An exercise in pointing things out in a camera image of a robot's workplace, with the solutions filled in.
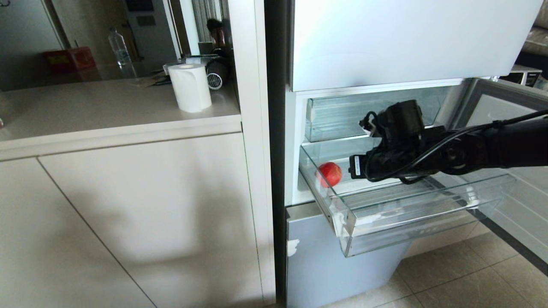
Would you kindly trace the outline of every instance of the white wall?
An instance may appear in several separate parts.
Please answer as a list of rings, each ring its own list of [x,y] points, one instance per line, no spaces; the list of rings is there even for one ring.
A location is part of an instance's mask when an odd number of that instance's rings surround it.
[[[129,24],[132,26],[133,35],[137,41],[139,54],[144,57],[144,62],[148,65],[162,65],[174,62],[178,58],[178,51],[173,47],[173,40],[168,25],[168,19],[165,15],[166,10],[162,0],[152,0],[154,6],[153,12],[129,12],[127,11]],[[137,16],[153,15],[156,21],[155,26],[139,26]]]
[[[39,0],[14,0],[0,8],[0,89],[25,88],[48,74],[41,52],[61,49]]]

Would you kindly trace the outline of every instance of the plastic water bottle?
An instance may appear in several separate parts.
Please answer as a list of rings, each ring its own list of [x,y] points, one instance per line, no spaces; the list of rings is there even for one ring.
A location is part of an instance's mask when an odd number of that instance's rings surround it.
[[[118,65],[126,65],[132,62],[128,48],[125,46],[124,37],[116,31],[116,28],[110,28],[109,42]]]

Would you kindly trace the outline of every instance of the red apple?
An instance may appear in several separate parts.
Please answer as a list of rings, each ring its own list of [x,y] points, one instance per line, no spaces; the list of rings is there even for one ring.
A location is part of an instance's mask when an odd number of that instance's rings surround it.
[[[328,162],[321,165],[319,167],[319,171],[323,174],[323,177],[318,172],[316,172],[316,177],[318,178],[318,180],[320,180],[320,184],[326,188],[329,187],[327,183],[329,183],[331,187],[333,187],[337,185],[343,177],[343,171],[341,171],[341,167],[339,167],[339,165],[334,162]]]

